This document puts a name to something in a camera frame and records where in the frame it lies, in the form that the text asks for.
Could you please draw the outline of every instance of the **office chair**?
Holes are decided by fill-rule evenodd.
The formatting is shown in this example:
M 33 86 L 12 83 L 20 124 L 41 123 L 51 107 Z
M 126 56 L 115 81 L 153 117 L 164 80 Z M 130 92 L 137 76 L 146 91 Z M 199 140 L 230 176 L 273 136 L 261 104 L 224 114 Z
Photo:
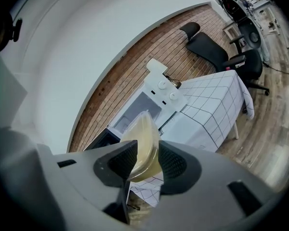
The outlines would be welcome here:
M 212 63 L 216 72 L 225 71 L 227 70 L 227 67 L 230 67 L 230 69 L 236 70 L 247 88 L 265 90 L 265 94 L 267 96 L 269 95 L 270 90 L 268 88 L 252 83 L 253 80 L 257 80 L 261 76 L 262 64 L 265 66 L 268 65 L 261 61 L 261 57 L 257 50 L 252 49 L 242 52 L 239 40 L 244 37 L 243 35 L 230 41 L 230 44 L 234 43 L 236 45 L 238 55 L 229 59 L 227 52 L 207 34 L 203 32 L 197 33 L 200 30 L 200 25 L 198 23 L 189 22 L 181 27 L 180 30 L 184 31 L 187 35 L 188 42 L 186 48 Z

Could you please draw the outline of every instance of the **appliance knob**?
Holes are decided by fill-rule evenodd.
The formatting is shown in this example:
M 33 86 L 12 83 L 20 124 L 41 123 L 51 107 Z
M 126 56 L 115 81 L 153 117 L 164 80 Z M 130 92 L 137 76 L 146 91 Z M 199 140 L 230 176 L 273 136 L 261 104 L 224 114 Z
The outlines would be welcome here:
M 169 94 L 170 100 L 177 100 L 178 99 L 178 94 L 176 92 L 171 92 Z
M 158 88 L 160 89 L 165 89 L 166 88 L 166 82 L 165 81 L 160 81 L 158 83 Z

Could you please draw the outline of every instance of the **brick wall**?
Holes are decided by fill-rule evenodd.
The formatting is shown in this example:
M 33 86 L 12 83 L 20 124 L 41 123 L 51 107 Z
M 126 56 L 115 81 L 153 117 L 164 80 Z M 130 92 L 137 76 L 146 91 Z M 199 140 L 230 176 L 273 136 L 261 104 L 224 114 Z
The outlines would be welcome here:
M 109 123 L 112 117 L 141 84 L 148 70 L 145 64 L 154 58 L 168 67 L 173 79 L 187 80 L 215 72 L 213 66 L 185 48 L 187 37 L 179 28 L 195 21 L 201 29 L 229 54 L 236 54 L 222 31 L 223 20 L 208 5 L 179 14 L 155 28 L 117 62 L 90 98 L 77 124 L 70 152 L 82 151 Z

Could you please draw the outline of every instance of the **plastic container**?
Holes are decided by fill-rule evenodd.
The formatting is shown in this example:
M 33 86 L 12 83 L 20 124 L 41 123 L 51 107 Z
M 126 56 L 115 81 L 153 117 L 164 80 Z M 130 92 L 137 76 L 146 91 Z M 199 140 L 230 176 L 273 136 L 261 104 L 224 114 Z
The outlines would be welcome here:
M 122 141 L 138 141 L 137 162 L 128 180 L 139 182 L 162 169 L 158 162 L 158 142 L 160 136 L 148 111 L 141 112 L 123 133 Z

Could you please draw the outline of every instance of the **white tablecloth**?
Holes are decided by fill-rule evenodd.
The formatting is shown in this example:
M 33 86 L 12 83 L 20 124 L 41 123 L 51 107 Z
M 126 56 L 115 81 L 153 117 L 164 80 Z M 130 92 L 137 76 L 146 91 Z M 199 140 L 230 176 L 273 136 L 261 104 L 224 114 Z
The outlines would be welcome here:
M 200 123 L 219 148 L 225 140 L 245 101 L 247 117 L 253 119 L 253 101 L 235 70 L 184 81 L 179 89 L 188 103 L 181 113 Z M 158 203 L 162 174 L 131 182 L 131 190 L 152 206 Z

